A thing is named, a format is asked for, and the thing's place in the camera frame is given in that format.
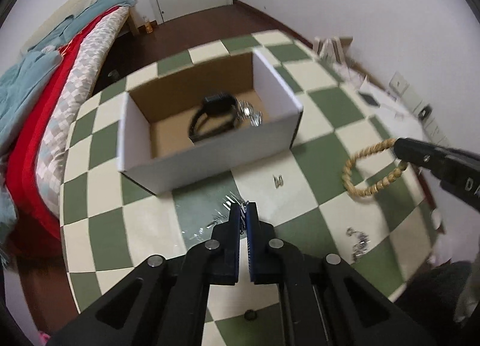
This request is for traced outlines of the green white checkered tablecloth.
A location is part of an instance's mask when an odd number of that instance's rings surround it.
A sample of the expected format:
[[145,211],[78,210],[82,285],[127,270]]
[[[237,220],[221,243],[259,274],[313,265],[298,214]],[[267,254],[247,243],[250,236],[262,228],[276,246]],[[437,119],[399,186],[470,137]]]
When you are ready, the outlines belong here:
[[[131,87],[253,48],[304,106],[290,150],[161,196],[118,171],[120,110]],[[367,105],[359,91],[380,107]],[[209,238],[236,199],[255,202],[259,217],[303,253],[340,255],[384,296],[397,299],[439,236],[424,191],[407,170],[390,188],[359,201],[347,194],[340,176],[349,156],[391,138],[393,123],[407,119],[402,107],[358,90],[350,77],[280,31],[195,47],[114,83],[83,104],[68,133],[60,226],[77,310],[85,311],[148,256],[181,256]],[[284,184],[275,188],[278,175]]]

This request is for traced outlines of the black smartphone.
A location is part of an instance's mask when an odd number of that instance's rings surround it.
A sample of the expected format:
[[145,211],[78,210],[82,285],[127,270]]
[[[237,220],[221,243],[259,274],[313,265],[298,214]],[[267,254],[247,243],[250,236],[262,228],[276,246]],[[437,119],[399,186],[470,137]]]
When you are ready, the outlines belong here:
[[360,92],[360,91],[358,92],[358,94],[364,100],[364,102],[366,102],[367,105],[373,106],[375,108],[380,107],[380,104],[377,102],[377,100],[371,94],[363,93],[363,92]]

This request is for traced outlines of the small silver earrings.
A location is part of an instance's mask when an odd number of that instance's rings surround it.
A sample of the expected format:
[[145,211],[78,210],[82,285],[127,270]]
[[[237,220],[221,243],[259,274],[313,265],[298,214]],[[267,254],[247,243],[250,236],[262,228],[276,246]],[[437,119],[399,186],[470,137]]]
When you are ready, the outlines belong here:
[[275,188],[282,187],[284,184],[283,177],[278,175],[273,177]]

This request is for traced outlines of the red blanket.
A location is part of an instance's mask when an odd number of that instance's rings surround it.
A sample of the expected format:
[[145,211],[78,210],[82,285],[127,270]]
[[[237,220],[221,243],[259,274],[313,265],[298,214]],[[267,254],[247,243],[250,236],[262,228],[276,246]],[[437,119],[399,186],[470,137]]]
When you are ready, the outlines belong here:
[[80,44],[93,34],[103,19],[125,22],[128,9],[115,6],[98,15],[73,40],[59,51],[60,63],[49,77],[38,102],[32,108],[7,158],[6,189],[17,216],[7,234],[7,247],[14,254],[52,257],[61,252],[59,221],[41,198],[36,179],[38,155],[47,124],[53,116],[68,75],[80,52]]

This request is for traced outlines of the cardboard paper bag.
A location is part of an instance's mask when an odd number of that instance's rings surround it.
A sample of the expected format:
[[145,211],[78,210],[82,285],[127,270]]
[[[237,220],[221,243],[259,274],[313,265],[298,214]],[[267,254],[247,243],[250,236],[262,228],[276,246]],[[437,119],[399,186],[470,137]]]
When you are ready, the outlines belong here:
[[352,45],[352,37],[314,38],[312,51],[318,57],[337,63],[346,62],[346,52]]

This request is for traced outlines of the open cardboard box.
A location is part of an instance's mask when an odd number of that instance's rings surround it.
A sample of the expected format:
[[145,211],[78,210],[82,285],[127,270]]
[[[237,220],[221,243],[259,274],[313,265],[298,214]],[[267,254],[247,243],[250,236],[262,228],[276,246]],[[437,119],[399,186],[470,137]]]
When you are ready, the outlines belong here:
[[[238,125],[196,144],[188,137],[206,96],[238,101]],[[159,195],[291,148],[303,116],[287,82],[258,49],[216,57],[132,86],[125,94],[117,169]],[[199,119],[203,134],[228,117]]]

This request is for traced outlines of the black smart watch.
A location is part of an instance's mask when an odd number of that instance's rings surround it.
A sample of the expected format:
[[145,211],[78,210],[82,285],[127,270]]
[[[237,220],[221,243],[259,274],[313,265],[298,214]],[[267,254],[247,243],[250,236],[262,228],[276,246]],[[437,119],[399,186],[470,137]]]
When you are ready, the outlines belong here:
[[[230,130],[234,130],[239,122],[239,110],[237,99],[229,93],[219,93],[203,98],[200,109],[193,115],[188,130],[188,137],[194,144],[207,138],[222,135]],[[207,119],[228,117],[229,119],[216,128],[208,130],[206,133],[199,133],[197,124],[201,117]]]

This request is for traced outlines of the checkered bed mattress sheet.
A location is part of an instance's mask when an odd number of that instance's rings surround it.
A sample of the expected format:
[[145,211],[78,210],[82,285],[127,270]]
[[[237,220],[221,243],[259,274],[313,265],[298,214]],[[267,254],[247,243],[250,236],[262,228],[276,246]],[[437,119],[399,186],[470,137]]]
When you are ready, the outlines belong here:
[[41,202],[54,217],[59,216],[60,186],[64,177],[70,125],[93,89],[100,68],[128,14],[128,7],[113,8],[82,39],[47,121],[35,162],[35,186]]

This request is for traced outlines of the light blue duvet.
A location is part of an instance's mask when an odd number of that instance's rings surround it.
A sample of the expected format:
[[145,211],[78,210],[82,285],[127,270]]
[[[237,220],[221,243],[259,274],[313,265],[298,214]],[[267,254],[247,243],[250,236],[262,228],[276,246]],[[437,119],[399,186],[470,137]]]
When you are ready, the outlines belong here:
[[7,247],[7,234],[13,229],[17,216],[13,201],[6,189],[7,158],[12,151],[28,115],[46,87],[48,79],[60,63],[58,52],[68,45],[98,15],[115,6],[131,9],[134,0],[97,0],[78,16],[70,15],[61,21],[39,43],[30,47],[21,58],[1,76],[1,265],[7,267],[14,254]]

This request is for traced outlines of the orange drink bottle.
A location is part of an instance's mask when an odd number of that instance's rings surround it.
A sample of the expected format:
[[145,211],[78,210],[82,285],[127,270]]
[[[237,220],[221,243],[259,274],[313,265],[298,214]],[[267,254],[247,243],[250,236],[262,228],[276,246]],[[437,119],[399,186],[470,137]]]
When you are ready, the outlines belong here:
[[143,17],[143,21],[144,21],[144,28],[145,28],[145,32],[147,34],[150,34],[153,32],[153,27],[151,25],[151,21],[148,17],[144,16]]

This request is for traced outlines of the white wall socket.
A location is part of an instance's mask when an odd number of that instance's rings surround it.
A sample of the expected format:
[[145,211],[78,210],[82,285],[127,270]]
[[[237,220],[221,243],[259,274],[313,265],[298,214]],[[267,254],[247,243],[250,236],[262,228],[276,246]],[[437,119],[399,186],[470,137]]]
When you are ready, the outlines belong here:
[[405,91],[409,88],[409,83],[398,71],[396,71],[389,81],[389,87],[398,97],[402,98]]

